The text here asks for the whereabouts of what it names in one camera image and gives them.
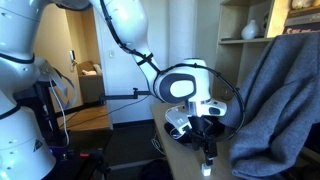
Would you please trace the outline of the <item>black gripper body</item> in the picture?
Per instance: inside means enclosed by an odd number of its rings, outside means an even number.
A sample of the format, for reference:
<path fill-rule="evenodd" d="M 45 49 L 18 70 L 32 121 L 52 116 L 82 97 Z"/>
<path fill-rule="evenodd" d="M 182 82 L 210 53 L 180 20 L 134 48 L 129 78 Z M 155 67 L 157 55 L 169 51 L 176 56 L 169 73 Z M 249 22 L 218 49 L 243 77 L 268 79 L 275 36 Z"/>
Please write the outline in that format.
<path fill-rule="evenodd" d="M 190 135 L 194 150 L 202 149 L 206 157 L 217 156 L 217 146 L 213 141 L 213 122 L 207 117 L 191 117 L 192 133 Z"/>

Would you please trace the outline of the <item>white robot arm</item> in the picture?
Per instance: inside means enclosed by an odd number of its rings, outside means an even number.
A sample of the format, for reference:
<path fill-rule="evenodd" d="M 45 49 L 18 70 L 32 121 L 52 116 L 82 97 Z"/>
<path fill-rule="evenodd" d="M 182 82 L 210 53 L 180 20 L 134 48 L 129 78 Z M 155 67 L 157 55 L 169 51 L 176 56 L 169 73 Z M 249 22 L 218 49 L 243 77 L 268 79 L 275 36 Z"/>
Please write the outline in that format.
<path fill-rule="evenodd" d="M 148 20 L 140 0 L 0 0 L 1 180 L 42 180 L 56 165 L 34 111 L 16 101 L 19 92 L 37 82 L 53 82 L 68 92 L 67 77 L 34 54 L 40 20 L 50 4 L 73 11 L 94 8 L 118 46 L 143 72 L 150 93 L 174 106 L 165 118 L 180 134 L 193 129 L 192 117 L 226 113 L 226 104 L 211 98 L 211 70 L 203 60 L 189 58 L 166 70 L 158 68 L 148 46 Z"/>

